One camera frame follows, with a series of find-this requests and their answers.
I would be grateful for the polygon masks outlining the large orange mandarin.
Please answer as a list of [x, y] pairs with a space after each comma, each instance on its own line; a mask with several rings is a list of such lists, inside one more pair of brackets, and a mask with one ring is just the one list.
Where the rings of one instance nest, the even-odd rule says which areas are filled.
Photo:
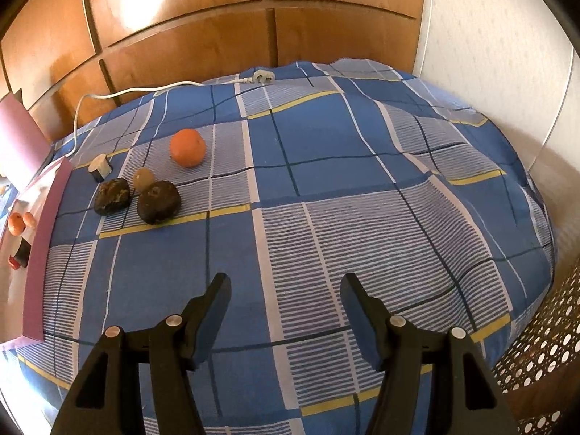
[[26, 223], [21, 213], [12, 212], [9, 215], [8, 230], [14, 237], [19, 237], [26, 230]]

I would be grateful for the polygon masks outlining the dark brown rotten fruit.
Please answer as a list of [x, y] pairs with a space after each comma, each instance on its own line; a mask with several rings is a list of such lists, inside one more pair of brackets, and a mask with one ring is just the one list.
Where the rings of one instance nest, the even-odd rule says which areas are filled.
[[138, 196], [138, 216], [146, 224], [157, 225], [174, 218], [181, 204], [181, 195], [174, 184], [165, 180], [157, 181]]

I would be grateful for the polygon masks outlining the light wood log slice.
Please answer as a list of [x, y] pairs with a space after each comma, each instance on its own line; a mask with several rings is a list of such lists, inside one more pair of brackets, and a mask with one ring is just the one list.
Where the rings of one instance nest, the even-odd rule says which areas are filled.
[[108, 156], [104, 153], [98, 154], [90, 161], [87, 166], [87, 172], [94, 178], [97, 183], [103, 183], [112, 173], [113, 168], [109, 162]]

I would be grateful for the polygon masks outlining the woven cane chair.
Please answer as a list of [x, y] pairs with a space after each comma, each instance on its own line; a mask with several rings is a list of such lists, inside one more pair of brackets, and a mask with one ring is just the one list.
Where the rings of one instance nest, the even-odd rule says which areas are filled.
[[494, 367], [521, 434], [579, 434], [579, 264]]

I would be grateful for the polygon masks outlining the pink shallow tray box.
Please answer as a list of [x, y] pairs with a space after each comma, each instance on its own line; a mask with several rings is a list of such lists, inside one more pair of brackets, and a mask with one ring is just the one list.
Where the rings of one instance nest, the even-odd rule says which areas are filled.
[[[56, 215], [73, 170], [61, 158], [19, 192], [10, 213], [32, 212], [36, 229], [27, 228], [19, 237], [10, 234], [7, 217], [1, 219], [1, 349], [15, 349], [43, 340], [43, 292], [47, 257]], [[20, 238], [32, 246], [29, 264], [14, 270], [8, 257], [16, 251]]]

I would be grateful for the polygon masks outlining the small red tomato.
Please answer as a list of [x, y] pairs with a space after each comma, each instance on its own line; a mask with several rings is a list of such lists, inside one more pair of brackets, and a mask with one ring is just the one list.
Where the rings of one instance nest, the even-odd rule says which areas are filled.
[[13, 268], [14, 270], [18, 270], [21, 268], [21, 265], [19, 264], [19, 262], [16, 261], [15, 257], [9, 256], [8, 263], [10, 267]]

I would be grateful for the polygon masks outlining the bark covered wood log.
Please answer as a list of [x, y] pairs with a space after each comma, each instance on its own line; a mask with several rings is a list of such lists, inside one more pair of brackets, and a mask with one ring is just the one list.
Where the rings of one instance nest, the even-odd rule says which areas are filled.
[[13, 253], [12, 258], [20, 267], [27, 267], [31, 251], [32, 246], [30, 243], [26, 239], [20, 238], [19, 244], [16, 251]]

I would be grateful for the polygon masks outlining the dark brown wrinkled fruit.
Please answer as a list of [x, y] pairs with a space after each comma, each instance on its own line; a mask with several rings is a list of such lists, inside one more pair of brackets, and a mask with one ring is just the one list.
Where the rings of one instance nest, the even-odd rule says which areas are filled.
[[94, 212], [108, 216], [126, 209], [132, 201], [129, 183], [124, 178], [103, 182], [94, 198]]

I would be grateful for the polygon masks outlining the small tan kiwi fruit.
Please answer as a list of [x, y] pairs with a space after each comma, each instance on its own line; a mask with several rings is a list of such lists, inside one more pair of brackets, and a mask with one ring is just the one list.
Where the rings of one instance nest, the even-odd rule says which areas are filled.
[[156, 179], [152, 170], [145, 167], [138, 168], [133, 175], [133, 187], [138, 194], [155, 182]]

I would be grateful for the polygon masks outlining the small orange mandarin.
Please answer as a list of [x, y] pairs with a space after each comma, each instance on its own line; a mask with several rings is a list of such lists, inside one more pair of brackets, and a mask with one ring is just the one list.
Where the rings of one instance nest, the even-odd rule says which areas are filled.
[[194, 168], [203, 163], [207, 146], [197, 130], [184, 129], [173, 134], [169, 144], [171, 158], [183, 168]]

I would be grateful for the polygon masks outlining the blue plaid tablecloth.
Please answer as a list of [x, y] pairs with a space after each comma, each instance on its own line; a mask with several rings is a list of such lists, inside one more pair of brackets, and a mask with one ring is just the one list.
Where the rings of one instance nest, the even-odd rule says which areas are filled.
[[[488, 363], [523, 331], [554, 279], [541, 194], [497, 126], [414, 76], [369, 60], [297, 62], [148, 94], [56, 151], [74, 170], [50, 241], [42, 343], [3, 352], [1, 387], [24, 420], [52, 425], [106, 327], [152, 326], [218, 272], [232, 299], [193, 374], [211, 434], [361, 434], [381, 375], [339, 295], [355, 273], [415, 326], [464, 328]], [[203, 163], [170, 156], [194, 129]], [[94, 212], [98, 154], [131, 204]], [[138, 216], [133, 175], [174, 184], [180, 211]]]

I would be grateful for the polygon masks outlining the wooden wardrobe panels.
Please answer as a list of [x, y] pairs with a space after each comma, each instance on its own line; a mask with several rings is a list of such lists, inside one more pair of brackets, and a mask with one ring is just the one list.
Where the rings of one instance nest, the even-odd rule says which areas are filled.
[[17, 0], [1, 18], [1, 90], [43, 134], [134, 98], [135, 87], [296, 61], [369, 58], [411, 71], [424, 0]]

